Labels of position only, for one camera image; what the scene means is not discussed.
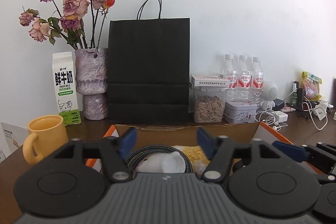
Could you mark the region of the white bottle cap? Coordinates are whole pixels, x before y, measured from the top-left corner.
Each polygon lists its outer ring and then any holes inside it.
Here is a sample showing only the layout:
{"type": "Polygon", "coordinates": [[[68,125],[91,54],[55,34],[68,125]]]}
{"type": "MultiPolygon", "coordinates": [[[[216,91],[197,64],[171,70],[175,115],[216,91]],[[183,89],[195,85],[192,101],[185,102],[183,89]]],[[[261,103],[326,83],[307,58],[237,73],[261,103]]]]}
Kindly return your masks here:
{"type": "Polygon", "coordinates": [[[185,161],[177,155],[166,155],[161,165],[163,173],[183,173],[185,171],[185,161]]]}

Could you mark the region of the purple textured vase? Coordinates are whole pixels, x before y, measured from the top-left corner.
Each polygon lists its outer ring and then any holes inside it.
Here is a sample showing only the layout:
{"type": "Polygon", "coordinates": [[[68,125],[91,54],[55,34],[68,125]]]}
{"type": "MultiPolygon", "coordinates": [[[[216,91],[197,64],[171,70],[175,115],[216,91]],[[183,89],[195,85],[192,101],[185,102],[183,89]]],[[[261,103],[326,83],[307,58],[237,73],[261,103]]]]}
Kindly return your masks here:
{"type": "Polygon", "coordinates": [[[107,48],[75,51],[76,91],[83,96],[83,115],[91,121],[107,118],[107,48]]]}

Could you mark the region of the white wired earphones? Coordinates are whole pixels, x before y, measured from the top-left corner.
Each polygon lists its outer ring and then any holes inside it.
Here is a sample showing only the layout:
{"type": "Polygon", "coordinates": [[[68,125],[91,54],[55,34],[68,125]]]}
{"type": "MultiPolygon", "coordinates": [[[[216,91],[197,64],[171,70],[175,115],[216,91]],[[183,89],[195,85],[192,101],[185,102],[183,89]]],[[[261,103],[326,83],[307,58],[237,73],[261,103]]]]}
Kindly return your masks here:
{"type": "Polygon", "coordinates": [[[274,121],[273,110],[259,110],[256,112],[254,119],[256,122],[263,122],[275,131],[280,131],[283,127],[287,127],[287,121],[285,123],[274,121]]]}

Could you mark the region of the white green milk carton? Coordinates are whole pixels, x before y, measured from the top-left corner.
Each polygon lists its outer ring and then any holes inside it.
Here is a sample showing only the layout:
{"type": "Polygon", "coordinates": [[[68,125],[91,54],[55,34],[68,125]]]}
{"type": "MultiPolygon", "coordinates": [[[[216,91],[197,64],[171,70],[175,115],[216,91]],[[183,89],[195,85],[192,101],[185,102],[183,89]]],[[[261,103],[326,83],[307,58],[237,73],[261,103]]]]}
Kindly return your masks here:
{"type": "Polygon", "coordinates": [[[52,74],[58,113],[66,126],[80,124],[77,102],[75,67],[71,52],[52,54],[52,74]]]}

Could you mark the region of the right water bottle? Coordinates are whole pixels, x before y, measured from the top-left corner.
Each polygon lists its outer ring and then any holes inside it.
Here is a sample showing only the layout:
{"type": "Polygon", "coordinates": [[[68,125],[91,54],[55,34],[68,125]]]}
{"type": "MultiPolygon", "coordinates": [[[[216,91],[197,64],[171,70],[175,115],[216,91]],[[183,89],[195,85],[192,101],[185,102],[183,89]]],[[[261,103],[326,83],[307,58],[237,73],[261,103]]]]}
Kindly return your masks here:
{"type": "Polygon", "coordinates": [[[258,57],[252,58],[252,84],[249,91],[249,100],[257,106],[261,101],[261,94],[263,92],[264,71],[261,67],[261,62],[258,57]]]}

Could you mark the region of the white robot figurine speaker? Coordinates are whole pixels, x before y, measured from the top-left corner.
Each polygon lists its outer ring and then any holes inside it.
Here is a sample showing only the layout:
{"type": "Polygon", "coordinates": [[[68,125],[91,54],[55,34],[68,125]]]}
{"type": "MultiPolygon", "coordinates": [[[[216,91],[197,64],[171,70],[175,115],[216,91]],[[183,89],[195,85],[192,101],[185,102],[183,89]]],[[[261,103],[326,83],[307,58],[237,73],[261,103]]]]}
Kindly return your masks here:
{"type": "Polygon", "coordinates": [[[260,107],[262,110],[272,110],[275,107],[274,100],[278,95],[278,87],[271,81],[263,83],[260,107]]]}

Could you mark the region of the white flat box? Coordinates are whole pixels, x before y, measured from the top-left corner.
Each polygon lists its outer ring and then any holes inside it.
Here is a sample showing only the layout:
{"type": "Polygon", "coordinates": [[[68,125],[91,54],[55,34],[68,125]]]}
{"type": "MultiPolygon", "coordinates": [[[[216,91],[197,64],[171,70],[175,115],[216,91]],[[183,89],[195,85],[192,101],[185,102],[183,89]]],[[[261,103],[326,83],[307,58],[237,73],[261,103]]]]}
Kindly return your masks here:
{"type": "Polygon", "coordinates": [[[191,76],[191,83],[195,87],[222,87],[228,88],[230,81],[220,78],[219,76],[191,76]]]}

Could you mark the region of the small green bottle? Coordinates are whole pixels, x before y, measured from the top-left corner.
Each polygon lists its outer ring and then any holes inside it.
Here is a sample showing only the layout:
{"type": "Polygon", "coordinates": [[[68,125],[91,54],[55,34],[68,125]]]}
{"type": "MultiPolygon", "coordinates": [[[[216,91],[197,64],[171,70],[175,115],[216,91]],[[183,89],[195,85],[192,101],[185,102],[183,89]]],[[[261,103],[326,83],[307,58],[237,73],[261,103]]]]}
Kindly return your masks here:
{"type": "Polygon", "coordinates": [[[299,82],[295,81],[293,83],[292,94],[291,94],[291,104],[297,106],[298,104],[298,89],[299,89],[299,82]]]}

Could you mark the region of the white paper leaflet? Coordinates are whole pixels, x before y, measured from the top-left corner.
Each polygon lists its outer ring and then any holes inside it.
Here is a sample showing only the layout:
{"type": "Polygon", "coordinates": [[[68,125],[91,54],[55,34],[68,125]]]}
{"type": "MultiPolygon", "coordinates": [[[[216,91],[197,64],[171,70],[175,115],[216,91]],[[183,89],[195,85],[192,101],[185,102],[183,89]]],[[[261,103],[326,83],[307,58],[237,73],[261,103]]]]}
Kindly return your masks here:
{"type": "Polygon", "coordinates": [[[8,158],[18,148],[22,147],[29,132],[24,127],[1,122],[1,151],[8,158]]]}

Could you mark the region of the left water bottle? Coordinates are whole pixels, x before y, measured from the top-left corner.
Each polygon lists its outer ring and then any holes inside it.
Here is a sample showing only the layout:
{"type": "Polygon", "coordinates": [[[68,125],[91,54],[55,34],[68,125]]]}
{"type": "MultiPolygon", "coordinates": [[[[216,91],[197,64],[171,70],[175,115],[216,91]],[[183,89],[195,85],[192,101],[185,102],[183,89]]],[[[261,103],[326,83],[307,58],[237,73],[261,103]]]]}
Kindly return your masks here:
{"type": "Polygon", "coordinates": [[[224,80],[228,80],[228,88],[226,90],[226,102],[231,102],[235,99],[238,82],[238,73],[234,65],[233,55],[225,54],[219,75],[224,80]]]}

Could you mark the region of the decorated metal tin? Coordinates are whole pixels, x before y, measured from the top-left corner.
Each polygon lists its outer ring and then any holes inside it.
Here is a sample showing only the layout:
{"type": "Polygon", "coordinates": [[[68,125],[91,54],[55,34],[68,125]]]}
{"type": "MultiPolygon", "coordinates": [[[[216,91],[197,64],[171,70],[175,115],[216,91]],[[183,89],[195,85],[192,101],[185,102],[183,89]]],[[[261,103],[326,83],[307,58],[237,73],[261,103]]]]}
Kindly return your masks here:
{"type": "Polygon", "coordinates": [[[248,100],[226,102],[223,118],[231,124],[253,123],[258,106],[248,100]]]}

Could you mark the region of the yellow knitted plush toy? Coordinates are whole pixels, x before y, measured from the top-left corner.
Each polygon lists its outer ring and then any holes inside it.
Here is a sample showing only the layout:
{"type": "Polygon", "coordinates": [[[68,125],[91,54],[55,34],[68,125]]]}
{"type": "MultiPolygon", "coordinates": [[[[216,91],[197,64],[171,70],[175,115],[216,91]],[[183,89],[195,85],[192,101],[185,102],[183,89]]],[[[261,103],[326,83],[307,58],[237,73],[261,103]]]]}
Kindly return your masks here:
{"type": "Polygon", "coordinates": [[[193,171],[200,177],[210,161],[199,146],[175,145],[174,148],[182,151],[190,160],[193,171]]]}

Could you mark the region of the clear jar of seeds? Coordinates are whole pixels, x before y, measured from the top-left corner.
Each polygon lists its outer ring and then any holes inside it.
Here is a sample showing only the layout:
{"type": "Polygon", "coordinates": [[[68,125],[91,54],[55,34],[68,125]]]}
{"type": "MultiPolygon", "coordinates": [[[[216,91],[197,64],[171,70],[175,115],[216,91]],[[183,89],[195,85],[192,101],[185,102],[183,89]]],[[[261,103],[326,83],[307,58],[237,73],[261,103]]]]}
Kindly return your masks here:
{"type": "Polygon", "coordinates": [[[194,87],[194,122],[220,123],[225,106],[225,89],[194,87]]]}

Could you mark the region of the yellow ceramic mug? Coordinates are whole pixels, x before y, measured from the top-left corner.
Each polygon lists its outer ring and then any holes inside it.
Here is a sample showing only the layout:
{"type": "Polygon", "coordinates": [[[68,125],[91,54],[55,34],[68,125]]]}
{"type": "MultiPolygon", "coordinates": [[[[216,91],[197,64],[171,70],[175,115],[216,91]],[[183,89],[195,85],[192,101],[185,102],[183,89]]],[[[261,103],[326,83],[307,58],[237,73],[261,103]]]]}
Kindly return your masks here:
{"type": "Polygon", "coordinates": [[[23,157],[35,165],[68,142],[63,117],[45,115],[29,122],[29,135],[23,143],[23,157]]]}

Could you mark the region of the dried pink rose bouquet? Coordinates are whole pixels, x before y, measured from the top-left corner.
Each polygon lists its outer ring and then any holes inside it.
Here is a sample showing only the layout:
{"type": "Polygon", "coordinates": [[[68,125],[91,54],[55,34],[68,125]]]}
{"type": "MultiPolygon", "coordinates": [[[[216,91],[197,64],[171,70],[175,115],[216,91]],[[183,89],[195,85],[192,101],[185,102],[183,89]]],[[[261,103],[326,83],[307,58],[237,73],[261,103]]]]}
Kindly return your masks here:
{"type": "Polygon", "coordinates": [[[54,45],[63,38],[74,50],[92,49],[98,53],[106,17],[116,0],[39,0],[53,3],[54,13],[47,19],[38,10],[24,9],[19,24],[29,27],[29,36],[37,42],[54,45]]]}

